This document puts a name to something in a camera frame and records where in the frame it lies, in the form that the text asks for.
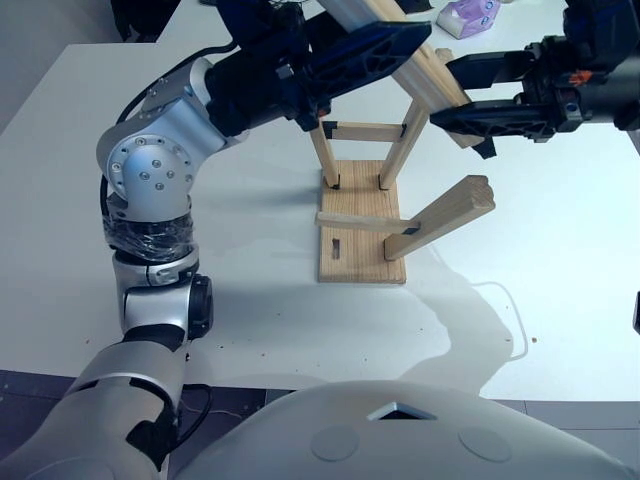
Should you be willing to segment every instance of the wooden leg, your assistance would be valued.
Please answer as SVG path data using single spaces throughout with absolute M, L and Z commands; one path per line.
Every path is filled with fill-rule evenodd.
M 325 137 L 330 140 L 362 140 L 365 142 L 399 142 L 403 125 L 388 123 L 322 122 Z
M 398 4 L 389 0 L 318 1 L 349 32 L 378 20 L 407 21 Z M 426 43 L 396 70 L 393 78 L 428 112 L 469 103 L 467 94 Z M 469 135 L 452 135 L 452 138 L 461 147 L 474 146 L 483 141 L 480 137 Z
M 413 217 L 413 221 L 420 222 L 420 229 L 416 233 L 387 237 L 384 241 L 385 258 L 402 258 L 495 207 L 493 190 L 487 177 L 469 175 Z
M 320 123 L 320 126 L 315 130 L 312 130 L 310 133 L 313 146 L 315 147 L 318 159 L 320 160 L 320 165 L 322 165 L 322 171 L 327 185 L 331 188 L 339 188 L 340 174 L 338 173 L 338 164 L 333 156 L 331 145 L 324 136 L 322 123 Z
M 407 161 L 411 149 L 429 120 L 429 113 L 416 100 L 411 102 L 404 124 L 407 126 L 402 140 L 394 143 L 380 171 L 380 188 L 389 190 Z
M 316 225 L 347 230 L 365 230 L 367 232 L 398 233 L 400 235 L 411 235 L 420 229 L 420 223 L 412 220 L 344 215 L 333 212 L 318 212 L 316 214 Z

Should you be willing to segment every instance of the wooden board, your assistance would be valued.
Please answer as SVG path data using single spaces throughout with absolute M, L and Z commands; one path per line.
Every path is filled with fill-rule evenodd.
M 398 192 L 378 188 L 381 160 L 338 161 L 340 190 L 322 182 L 323 212 L 400 218 Z M 384 258 L 386 233 L 320 228 L 320 282 L 393 283 L 407 281 L 404 259 Z

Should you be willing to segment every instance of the white table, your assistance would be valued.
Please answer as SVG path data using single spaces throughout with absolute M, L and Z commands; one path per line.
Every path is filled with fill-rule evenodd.
M 560 33 L 557 3 L 520 0 L 482 37 L 458 42 L 434 28 L 431 43 L 457 55 L 520 48 Z M 226 43 L 221 29 L 196 28 L 207 25 L 203 9 L 220 25 L 215 9 L 183 0 L 157 45 L 69 47 L 0 137 L 0 368 L 77 375 L 118 341 L 95 144 L 149 79 L 190 50 Z M 384 80 L 336 101 L 332 118 L 400 121 L 408 104 Z M 489 177 L 498 207 L 407 257 L 405 287 L 316 283 L 320 172 L 295 124 L 260 127 L 211 159 L 193 215 L 216 320 L 192 346 L 188 381 L 406 379 L 490 398 L 638 400 L 640 172 L 631 142 L 612 126 L 583 126 L 543 145 L 496 144 L 499 157 L 482 161 L 425 130 L 398 180 L 403 215 L 467 174 Z M 375 159 L 387 147 L 334 148 Z

